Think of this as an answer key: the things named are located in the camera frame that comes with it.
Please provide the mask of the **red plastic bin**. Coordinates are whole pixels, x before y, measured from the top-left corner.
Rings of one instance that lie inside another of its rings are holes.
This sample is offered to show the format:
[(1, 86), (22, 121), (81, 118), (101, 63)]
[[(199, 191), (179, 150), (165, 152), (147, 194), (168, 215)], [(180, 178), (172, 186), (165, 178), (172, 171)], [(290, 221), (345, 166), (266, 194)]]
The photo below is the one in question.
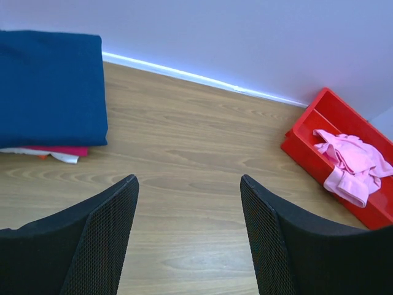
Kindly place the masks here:
[[(282, 150), (320, 185), (333, 171), (333, 164), (314, 147), (323, 142), (321, 137), (313, 135), (315, 129), (323, 129), (333, 135), (358, 136), (377, 148), (384, 159), (392, 163), (392, 142), (333, 91), (323, 88), (286, 133), (281, 145)], [(391, 176), (381, 180), (381, 189), (369, 196), (365, 208), (334, 196), (369, 229), (380, 229), (392, 224)]]

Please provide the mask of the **folded magenta t shirt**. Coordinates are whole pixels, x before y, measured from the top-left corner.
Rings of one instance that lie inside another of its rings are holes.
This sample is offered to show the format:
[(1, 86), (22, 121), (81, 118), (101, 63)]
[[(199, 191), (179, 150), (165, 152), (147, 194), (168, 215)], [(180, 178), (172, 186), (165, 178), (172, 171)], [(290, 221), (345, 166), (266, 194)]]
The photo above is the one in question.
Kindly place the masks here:
[(54, 147), (43, 147), (43, 146), (27, 146), (28, 149), (37, 151), (57, 152), (62, 154), (75, 155), (78, 157), (86, 157), (88, 155), (88, 147), (72, 147), (72, 146), (54, 146)]

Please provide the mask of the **folded white t shirt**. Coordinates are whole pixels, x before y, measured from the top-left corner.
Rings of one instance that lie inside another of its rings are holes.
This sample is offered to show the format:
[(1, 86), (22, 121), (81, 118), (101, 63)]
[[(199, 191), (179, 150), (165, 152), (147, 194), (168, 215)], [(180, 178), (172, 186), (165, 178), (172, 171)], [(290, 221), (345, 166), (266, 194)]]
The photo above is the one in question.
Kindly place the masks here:
[(1, 153), (35, 155), (38, 157), (47, 157), (50, 155), (53, 158), (60, 160), (64, 163), (68, 163), (68, 164), (77, 164), (78, 160), (79, 160), (78, 155), (64, 154), (61, 152), (28, 149), (28, 148), (23, 148), (23, 147), (21, 147), (21, 148), (20, 147), (18, 147), (18, 148), (17, 147), (2, 148)]

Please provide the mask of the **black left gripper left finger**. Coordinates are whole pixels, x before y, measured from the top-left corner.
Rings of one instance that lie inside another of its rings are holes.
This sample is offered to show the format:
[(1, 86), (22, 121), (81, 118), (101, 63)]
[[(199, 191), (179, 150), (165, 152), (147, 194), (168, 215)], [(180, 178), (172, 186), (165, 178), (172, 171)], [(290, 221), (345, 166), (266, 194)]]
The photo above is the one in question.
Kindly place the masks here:
[(135, 175), (1, 230), (1, 294), (117, 294), (139, 195)]

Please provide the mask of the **folded navy blue t shirt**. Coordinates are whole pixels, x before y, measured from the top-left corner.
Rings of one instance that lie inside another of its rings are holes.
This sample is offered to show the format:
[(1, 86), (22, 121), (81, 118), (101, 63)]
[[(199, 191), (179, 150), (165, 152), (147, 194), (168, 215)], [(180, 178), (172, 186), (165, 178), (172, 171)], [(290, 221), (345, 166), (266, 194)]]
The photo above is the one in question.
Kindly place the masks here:
[(104, 146), (98, 35), (1, 32), (1, 147)]

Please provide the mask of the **pink polo shirt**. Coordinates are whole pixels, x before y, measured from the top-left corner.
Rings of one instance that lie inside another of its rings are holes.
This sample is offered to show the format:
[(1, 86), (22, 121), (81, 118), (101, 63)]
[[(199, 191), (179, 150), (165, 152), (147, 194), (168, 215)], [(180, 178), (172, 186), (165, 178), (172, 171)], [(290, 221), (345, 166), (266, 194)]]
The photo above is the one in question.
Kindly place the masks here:
[(324, 140), (314, 147), (333, 165), (323, 187), (357, 207), (366, 207), (369, 196), (381, 189), (381, 180), (392, 176), (392, 165), (357, 136), (322, 129), (315, 129), (313, 135)]

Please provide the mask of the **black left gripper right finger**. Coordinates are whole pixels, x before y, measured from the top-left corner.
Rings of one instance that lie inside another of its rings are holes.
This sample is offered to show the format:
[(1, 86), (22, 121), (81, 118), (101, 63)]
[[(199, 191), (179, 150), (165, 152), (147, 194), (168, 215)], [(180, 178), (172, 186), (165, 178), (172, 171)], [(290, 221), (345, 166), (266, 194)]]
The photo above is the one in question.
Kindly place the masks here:
[(330, 221), (248, 175), (239, 188), (260, 294), (392, 293), (391, 226)]

